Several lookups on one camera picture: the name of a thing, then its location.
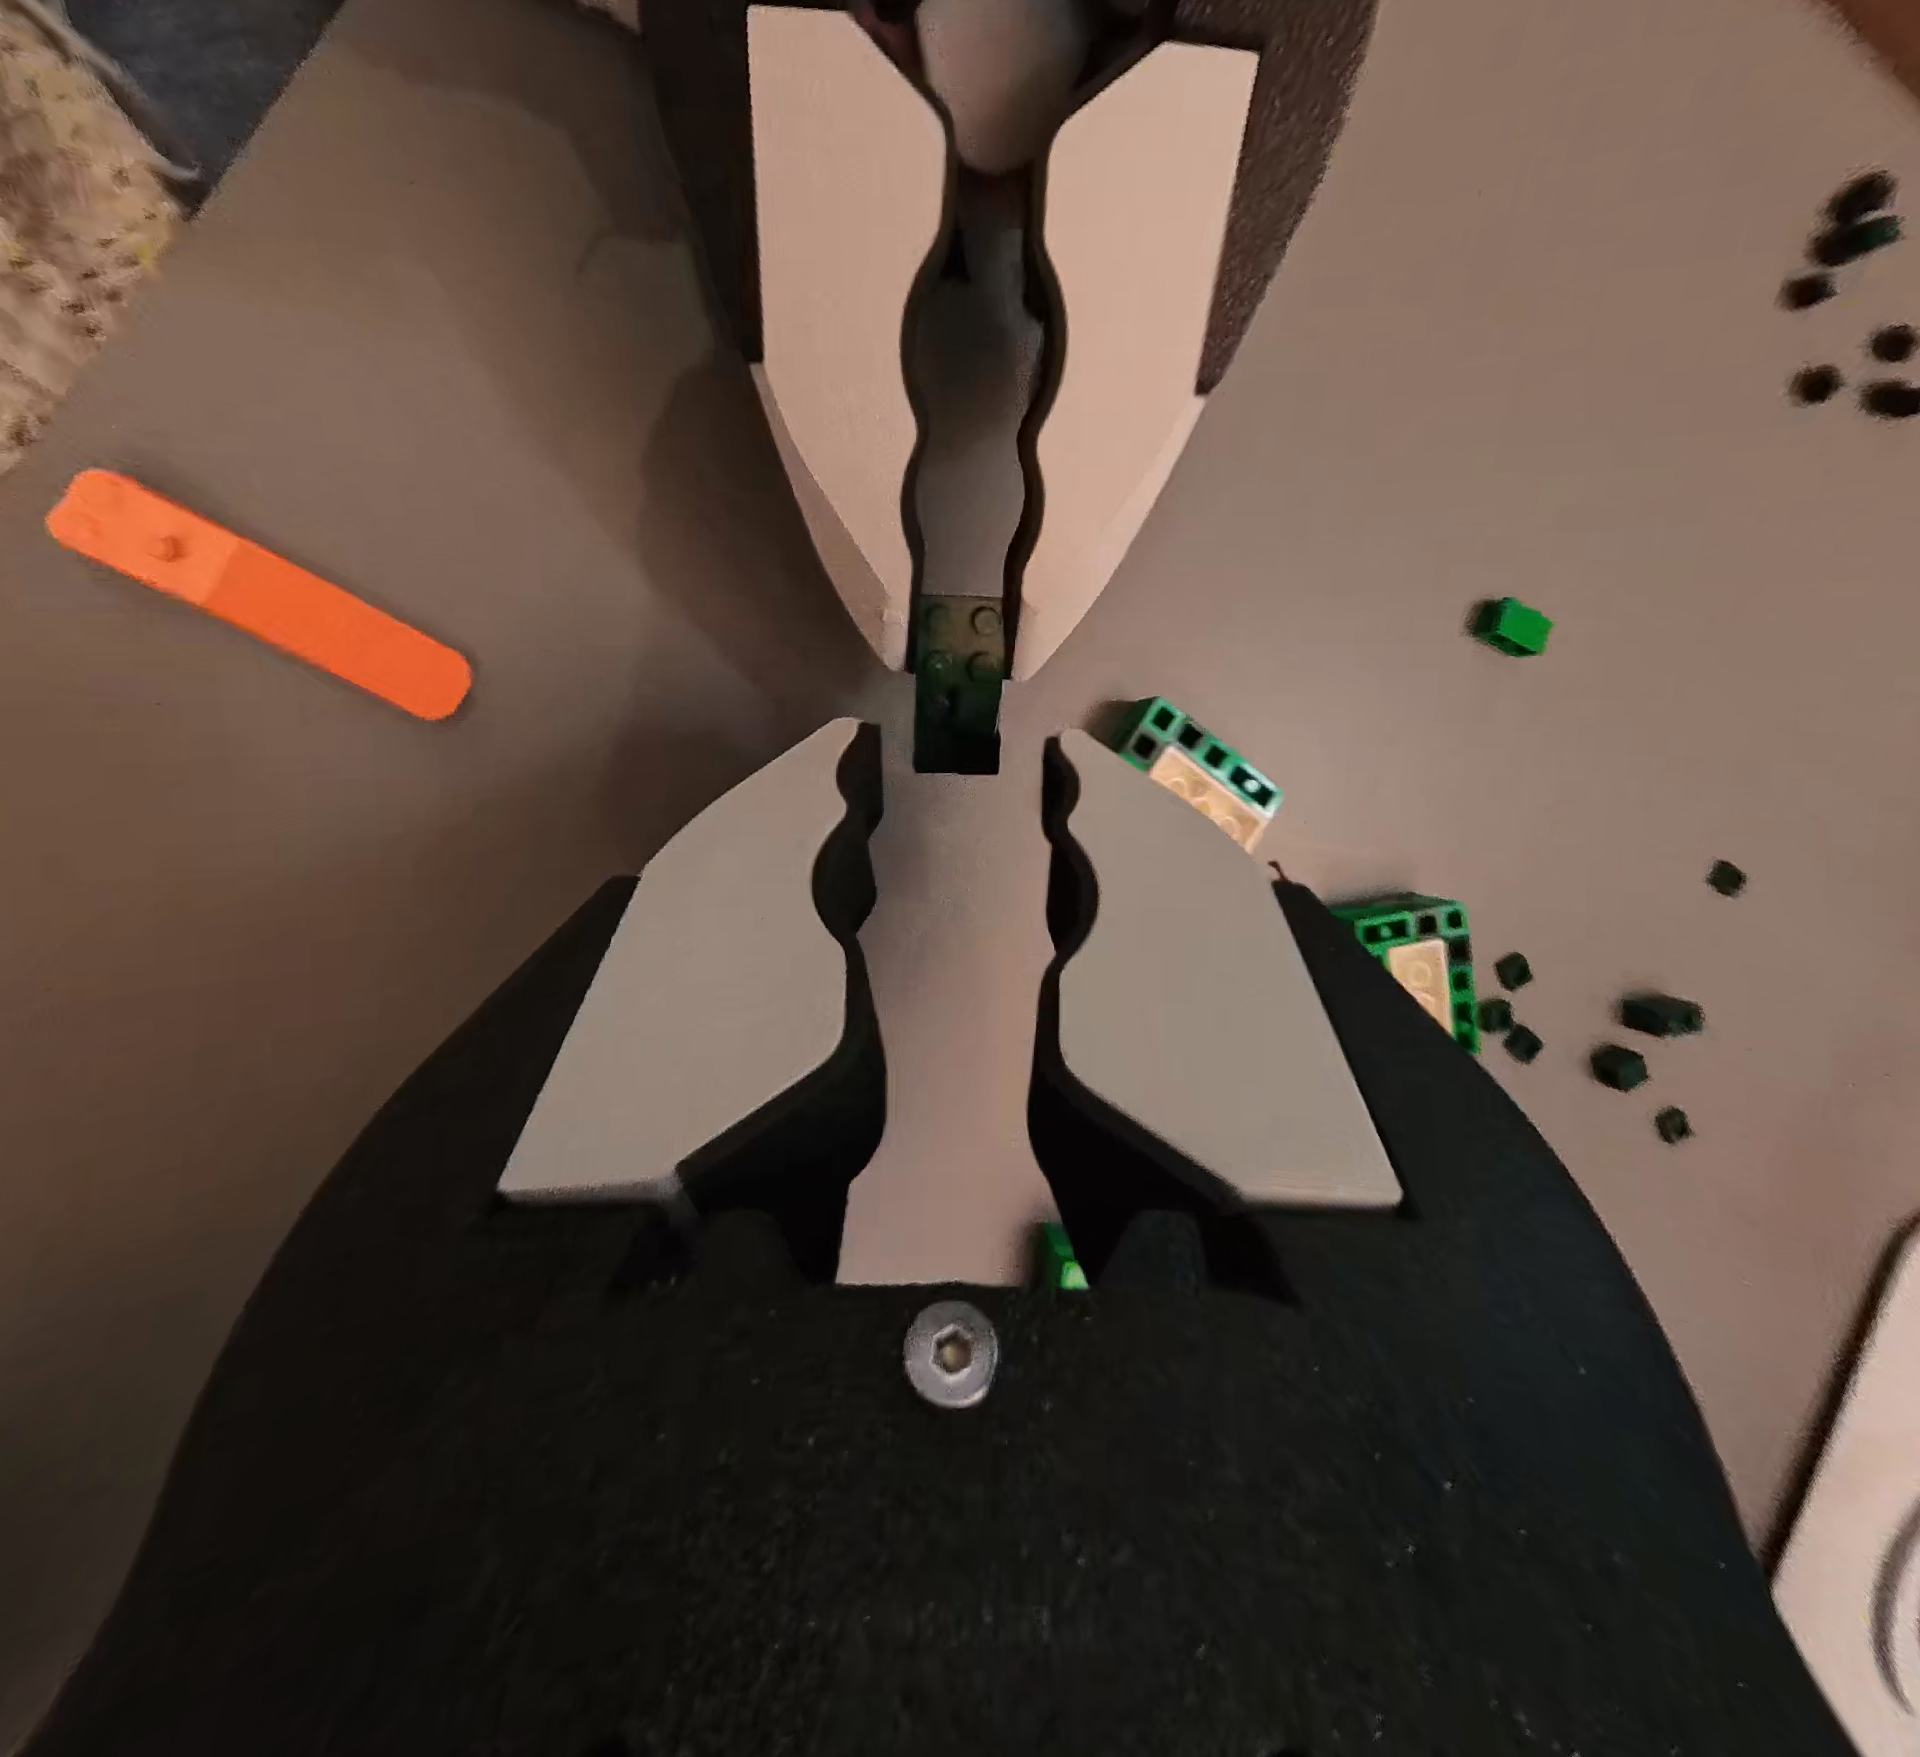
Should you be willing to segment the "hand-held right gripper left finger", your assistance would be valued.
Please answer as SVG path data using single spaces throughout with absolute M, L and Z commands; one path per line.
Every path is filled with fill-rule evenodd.
M 875 904 L 879 728 L 836 718 L 652 857 L 512 1146 L 512 1201 L 670 1198 L 781 1124 L 824 1143 L 851 1092 L 870 1149 L 886 1066 L 858 931 Z

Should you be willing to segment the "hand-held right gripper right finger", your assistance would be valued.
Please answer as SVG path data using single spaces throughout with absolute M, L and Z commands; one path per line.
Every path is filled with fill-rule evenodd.
M 1045 751 L 1029 1139 L 1064 1216 L 1403 1196 L 1261 864 L 1082 729 Z

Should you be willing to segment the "dark green brick plate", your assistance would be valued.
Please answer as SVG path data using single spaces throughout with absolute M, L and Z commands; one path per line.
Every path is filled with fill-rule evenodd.
M 1000 596 L 922 592 L 913 603 L 910 660 L 913 726 L 945 722 L 954 732 L 997 726 L 1009 674 Z

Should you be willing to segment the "orange brick separator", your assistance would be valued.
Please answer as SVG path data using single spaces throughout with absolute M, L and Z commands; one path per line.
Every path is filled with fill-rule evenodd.
M 418 720 L 453 716 L 472 666 L 419 626 L 111 469 L 73 475 L 57 545 Z

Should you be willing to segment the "green brick build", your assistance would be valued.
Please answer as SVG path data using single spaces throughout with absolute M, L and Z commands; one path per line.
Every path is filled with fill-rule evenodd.
M 1397 894 L 1334 902 L 1329 910 L 1458 1049 L 1478 1053 L 1482 1030 L 1463 902 Z

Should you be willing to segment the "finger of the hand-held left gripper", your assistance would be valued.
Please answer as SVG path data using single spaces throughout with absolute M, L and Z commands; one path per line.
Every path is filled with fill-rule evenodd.
M 781 466 L 851 623 L 903 670 L 907 308 L 948 231 L 948 120 L 849 14 L 745 11 L 760 344 Z
M 1021 566 L 1018 680 L 1103 592 L 1203 412 L 1258 69 L 1254 50 L 1160 42 L 1091 92 L 1049 148 L 1039 242 L 1059 308 L 1031 444 L 1041 518 Z

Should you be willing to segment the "scattered small green bricks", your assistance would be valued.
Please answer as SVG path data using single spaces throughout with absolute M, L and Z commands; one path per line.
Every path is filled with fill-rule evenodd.
M 1810 1337 L 1915 1216 L 1904 224 L 1778 308 L 1827 163 L 1334 162 L 1031 732 L 1167 692 L 1329 902 L 1430 894 L 1500 1070 L 1688 1337 Z

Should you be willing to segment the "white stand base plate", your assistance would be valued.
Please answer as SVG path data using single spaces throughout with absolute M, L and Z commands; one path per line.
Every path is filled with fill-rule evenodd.
M 1918 1750 L 1918 1229 L 1892 1245 L 1772 1573 L 1864 1754 Z

